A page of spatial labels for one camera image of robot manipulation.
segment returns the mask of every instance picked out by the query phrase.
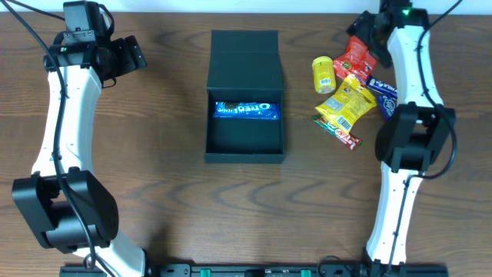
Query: blue candy bar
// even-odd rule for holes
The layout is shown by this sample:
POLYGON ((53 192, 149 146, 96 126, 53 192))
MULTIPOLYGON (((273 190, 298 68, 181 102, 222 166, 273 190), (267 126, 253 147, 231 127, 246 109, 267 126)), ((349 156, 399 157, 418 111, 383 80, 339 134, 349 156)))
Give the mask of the blue candy bar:
POLYGON ((377 106, 383 113, 384 119, 390 120, 391 116, 393 116, 394 109, 396 105, 394 104, 393 99, 391 98, 389 93, 385 93, 383 95, 378 95, 376 97, 377 106))
POLYGON ((379 81, 372 75, 369 75, 369 77, 367 78, 366 86, 376 92, 382 94, 388 93, 389 95, 391 95, 392 98, 398 99, 398 91, 394 86, 379 81))
POLYGON ((216 102, 215 118, 279 119, 277 104, 216 102))

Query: yellow candy packet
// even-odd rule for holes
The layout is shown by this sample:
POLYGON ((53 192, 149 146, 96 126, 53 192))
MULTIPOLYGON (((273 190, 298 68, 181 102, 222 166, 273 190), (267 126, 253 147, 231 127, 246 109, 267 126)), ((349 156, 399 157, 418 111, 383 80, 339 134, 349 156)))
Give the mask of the yellow candy packet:
POLYGON ((376 106, 376 98, 353 76, 316 110, 331 124, 349 133, 355 122, 376 106))

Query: blue snack wrapper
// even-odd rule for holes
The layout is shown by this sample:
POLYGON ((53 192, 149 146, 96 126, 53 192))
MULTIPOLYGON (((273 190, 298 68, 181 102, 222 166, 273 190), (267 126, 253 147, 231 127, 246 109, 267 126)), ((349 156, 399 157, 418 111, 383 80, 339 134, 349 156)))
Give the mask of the blue snack wrapper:
POLYGON ((277 104, 216 102, 214 118, 279 119, 277 104))
POLYGON ((384 119, 386 119, 387 121, 390 120, 391 116, 393 116, 394 109, 396 108, 391 95, 389 93, 378 95, 376 97, 376 102, 377 106, 383 113, 384 119))
POLYGON ((366 86, 368 88, 376 91, 376 92, 381 93, 381 94, 387 93, 387 94, 391 95, 391 98, 395 98, 395 99, 398 98, 398 91, 394 86, 389 85, 385 82, 382 82, 382 81, 376 79, 375 77, 373 77, 372 75, 370 75, 367 78, 366 86))

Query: wood grain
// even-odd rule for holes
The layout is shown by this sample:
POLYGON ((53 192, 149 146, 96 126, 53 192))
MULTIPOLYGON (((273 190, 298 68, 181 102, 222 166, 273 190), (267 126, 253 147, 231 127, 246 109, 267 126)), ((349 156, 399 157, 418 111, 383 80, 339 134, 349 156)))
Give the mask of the wood grain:
MULTIPOLYGON (((65 29, 51 18, 23 16, 47 43, 65 29)), ((374 108, 355 125, 364 140, 355 152, 311 122, 326 99, 313 90, 311 62, 344 52, 344 30, 355 17, 116 14, 114 38, 135 35, 148 61, 105 89, 96 112, 95 171, 118 202, 121 230, 161 262, 358 259, 377 211, 374 139, 383 119, 374 108), (280 31, 284 164, 204 164, 212 29, 280 31)), ((43 54, 9 14, 0 13, 0 26, 0 276, 53 276, 81 260, 42 249, 11 192, 13 179, 29 176, 42 143, 43 54)), ((407 255, 409 262, 445 262, 452 276, 492 270, 491 43, 490 16, 452 16, 432 31, 434 76, 447 106, 457 110, 459 153, 449 174, 422 185, 407 255)), ((394 84, 391 69, 374 74, 394 84)))

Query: barcode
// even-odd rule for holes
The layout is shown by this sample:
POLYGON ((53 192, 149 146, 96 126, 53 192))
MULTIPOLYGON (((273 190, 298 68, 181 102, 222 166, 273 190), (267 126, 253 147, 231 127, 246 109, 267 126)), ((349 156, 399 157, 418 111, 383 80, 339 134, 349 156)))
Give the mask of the barcode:
POLYGON ((337 123, 343 128, 345 129, 345 131, 348 131, 350 130, 350 128, 352 127, 352 125, 343 117, 343 116, 338 116, 337 118, 337 123))
POLYGON ((326 105, 328 106, 328 108, 332 108, 335 112, 339 112, 344 107, 344 104, 340 103, 334 98, 329 98, 326 101, 326 105))
POLYGON ((330 85, 331 84, 331 79, 323 79, 323 80, 320 80, 320 84, 322 84, 322 85, 330 85))

